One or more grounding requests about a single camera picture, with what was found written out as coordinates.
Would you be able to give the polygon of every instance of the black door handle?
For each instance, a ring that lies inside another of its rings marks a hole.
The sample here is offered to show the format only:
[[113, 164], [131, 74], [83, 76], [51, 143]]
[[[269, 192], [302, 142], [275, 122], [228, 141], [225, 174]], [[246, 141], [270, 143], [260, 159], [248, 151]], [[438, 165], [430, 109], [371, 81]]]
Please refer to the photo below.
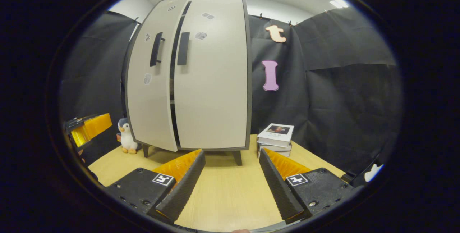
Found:
[[150, 66], [155, 66], [157, 62], [161, 62], [158, 60], [158, 50], [160, 49], [160, 41], [164, 40], [161, 36], [163, 35], [163, 32], [159, 32], [155, 36], [155, 40], [153, 41], [153, 49], [152, 49], [152, 55], [150, 57]]
[[182, 36], [180, 37], [179, 56], [177, 58], [178, 65], [187, 64], [187, 51], [189, 49], [189, 37], [190, 37], [190, 32], [182, 33]]

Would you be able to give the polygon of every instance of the ceiling light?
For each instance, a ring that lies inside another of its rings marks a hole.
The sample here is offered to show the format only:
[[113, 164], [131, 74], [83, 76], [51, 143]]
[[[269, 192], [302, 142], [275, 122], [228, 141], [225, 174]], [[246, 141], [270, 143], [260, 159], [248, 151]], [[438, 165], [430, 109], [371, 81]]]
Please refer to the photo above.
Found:
[[338, 2], [342, 7], [348, 7], [347, 3], [343, 0], [335, 0], [335, 2]]
[[338, 2], [335, 2], [334, 0], [332, 0], [330, 3], [337, 8], [342, 8], [342, 6]]

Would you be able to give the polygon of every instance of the orange letter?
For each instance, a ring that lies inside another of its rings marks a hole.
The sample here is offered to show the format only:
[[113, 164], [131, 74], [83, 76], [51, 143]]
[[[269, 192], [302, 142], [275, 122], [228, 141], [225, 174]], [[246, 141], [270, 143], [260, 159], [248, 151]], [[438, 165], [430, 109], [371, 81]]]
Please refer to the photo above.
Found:
[[270, 32], [270, 37], [271, 37], [272, 40], [274, 40], [276, 42], [285, 42], [286, 41], [286, 38], [281, 37], [281, 35], [280, 35], [280, 33], [283, 32], [283, 29], [278, 28], [277, 25], [269, 26], [269, 27], [265, 28], [265, 30]]

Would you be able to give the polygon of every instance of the penguin plush toy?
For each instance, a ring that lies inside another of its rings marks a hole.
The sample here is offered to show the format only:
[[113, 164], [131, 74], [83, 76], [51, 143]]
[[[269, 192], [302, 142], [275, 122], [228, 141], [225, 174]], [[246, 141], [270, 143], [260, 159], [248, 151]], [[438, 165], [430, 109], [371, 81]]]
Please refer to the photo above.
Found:
[[131, 128], [128, 123], [128, 118], [121, 118], [118, 121], [118, 130], [121, 132], [121, 146], [124, 153], [136, 154], [138, 149], [138, 143], [133, 139], [131, 134]]

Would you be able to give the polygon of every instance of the cabinet door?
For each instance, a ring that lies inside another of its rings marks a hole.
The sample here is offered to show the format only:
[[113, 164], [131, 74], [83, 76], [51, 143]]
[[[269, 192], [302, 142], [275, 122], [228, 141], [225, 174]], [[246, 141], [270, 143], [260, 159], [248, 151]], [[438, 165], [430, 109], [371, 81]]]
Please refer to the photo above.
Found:
[[[171, 151], [177, 151], [170, 107], [171, 51], [186, 1], [164, 0], [156, 5], [141, 26], [126, 76], [126, 108], [133, 137], [137, 142]], [[155, 42], [159, 33], [164, 40]], [[152, 52], [157, 46], [161, 63], [152, 65]]]
[[174, 68], [180, 146], [243, 147], [248, 106], [243, 0], [189, 1]]

